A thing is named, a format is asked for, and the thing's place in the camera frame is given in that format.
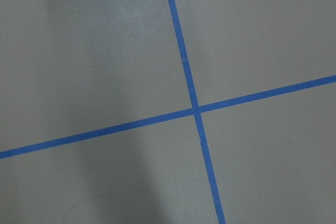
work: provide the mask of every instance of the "floor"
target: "floor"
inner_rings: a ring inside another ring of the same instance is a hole
[[[0,223],[335,223],[336,0],[0,5]]]

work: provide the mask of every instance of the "blue tape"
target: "blue tape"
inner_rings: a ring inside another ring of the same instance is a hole
[[[186,79],[186,82],[187,82],[189,96],[190,96],[190,101],[191,101],[191,104],[192,104],[192,108],[194,109],[196,127],[197,127],[197,131],[198,131],[198,134],[199,134],[199,139],[201,140],[201,149],[202,149],[202,153],[203,153],[203,159],[204,159],[204,163],[205,163],[206,172],[207,172],[207,175],[208,175],[208,180],[209,180],[209,183],[210,183],[210,188],[211,188],[211,193],[212,193],[212,197],[213,197],[213,201],[214,201],[214,205],[215,205],[215,210],[216,210],[216,214],[217,214],[218,223],[219,224],[225,224],[225,218],[224,218],[224,212],[223,212],[223,208],[222,208],[221,198],[220,198],[219,192],[218,192],[217,182],[216,182],[216,178],[215,178],[215,172],[214,172],[214,169],[213,169],[213,166],[212,166],[209,147],[208,147],[208,143],[207,143],[206,135],[205,135],[205,131],[204,131],[204,126],[203,126],[202,116],[201,116],[201,113],[199,111],[195,84],[194,84],[193,76],[192,76],[192,73],[191,73],[191,68],[190,68],[190,64],[189,64],[189,60],[188,60],[187,51],[186,51],[186,48],[185,48],[185,43],[184,43],[183,33],[182,33],[182,29],[181,29],[180,19],[178,18],[176,3],[175,3],[175,0],[168,0],[168,3],[169,3],[169,8],[170,8],[170,12],[171,12],[171,15],[172,15],[172,19],[173,19],[177,44],[178,44],[179,50],[180,50],[183,70],[184,70],[185,79]]]
[[[43,149],[48,149],[48,148],[52,148],[52,147],[56,147],[56,146],[60,146],[64,144],[75,143],[75,142],[87,140],[87,139],[98,137],[98,136],[104,136],[104,135],[113,134],[113,133],[117,133],[121,131],[144,127],[144,126],[155,124],[155,123],[161,123],[161,122],[165,122],[165,121],[169,121],[173,119],[183,118],[189,115],[193,115],[192,109],[180,110],[180,111],[176,111],[173,113],[154,116],[152,118],[146,118],[146,119],[124,123],[124,124],[119,124],[116,126],[103,128],[103,129],[99,129],[95,131],[85,132],[85,133],[81,133],[81,134],[77,134],[73,136],[67,136],[67,137],[50,140],[50,141],[46,141],[46,142],[42,142],[38,144],[32,144],[32,145],[0,152],[0,159],[22,155],[22,154],[29,153],[29,152],[40,151]]]
[[[267,91],[263,91],[263,92],[259,92],[255,94],[249,94],[243,97],[237,97],[237,98],[233,98],[233,99],[229,99],[229,100],[225,100],[221,102],[215,102],[215,103],[203,105],[203,106],[200,106],[200,112],[203,113],[203,112],[207,112],[211,110],[218,110],[218,109],[222,109],[225,107],[230,107],[230,106],[234,106],[234,105],[238,105],[238,104],[242,104],[246,102],[256,101],[256,100],[260,100],[260,99],[264,99],[268,97],[274,97],[276,95],[286,94],[286,93],[295,92],[295,91],[299,91],[303,89],[309,89],[309,88],[313,88],[313,87],[317,87],[317,86],[321,86],[321,85],[325,85],[325,84],[329,84],[333,82],[336,82],[336,75],[324,77],[324,78],[317,79],[317,80],[306,81],[306,82],[302,82],[302,83],[298,83],[294,85],[289,85],[289,86],[285,86],[282,88],[267,90]]]

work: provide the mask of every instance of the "gray floor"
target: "gray floor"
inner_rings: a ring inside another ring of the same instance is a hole
[[[176,0],[200,104],[336,74],[336,0]],[[0,0],[0,152],[188,109],[167,0]],[[203,113],[227,223],[335,223],[336,85]],[[0,223],[218,223],[192,116],[0,159]]]

